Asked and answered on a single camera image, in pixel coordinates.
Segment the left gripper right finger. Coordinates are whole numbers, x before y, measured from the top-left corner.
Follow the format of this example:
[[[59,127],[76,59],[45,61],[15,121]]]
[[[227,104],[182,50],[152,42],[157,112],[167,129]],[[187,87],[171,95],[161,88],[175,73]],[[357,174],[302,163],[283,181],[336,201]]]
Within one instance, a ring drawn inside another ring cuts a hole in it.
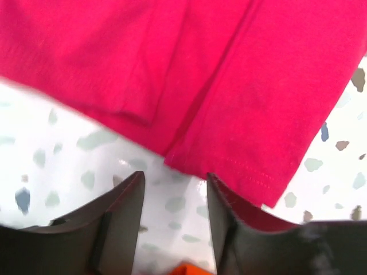
[[[366,221],[289,223],[207,176],[218,274],[366,274]]]

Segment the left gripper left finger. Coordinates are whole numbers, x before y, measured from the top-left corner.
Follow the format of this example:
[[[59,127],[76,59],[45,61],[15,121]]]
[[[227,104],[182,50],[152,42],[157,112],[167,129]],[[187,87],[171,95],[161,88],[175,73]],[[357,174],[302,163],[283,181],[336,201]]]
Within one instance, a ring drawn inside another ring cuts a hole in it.
[[[131,274],[145,195],[145,175],[49,226],[1,226],[1,274]]]

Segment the magenta t-shirt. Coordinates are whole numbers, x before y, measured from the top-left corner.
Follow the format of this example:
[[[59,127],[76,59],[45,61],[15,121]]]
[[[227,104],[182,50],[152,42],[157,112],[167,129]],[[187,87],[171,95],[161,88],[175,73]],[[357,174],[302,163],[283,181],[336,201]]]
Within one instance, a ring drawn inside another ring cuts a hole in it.
[[[274,207],[366,53],[365,1],[2,1],[1,75]]]

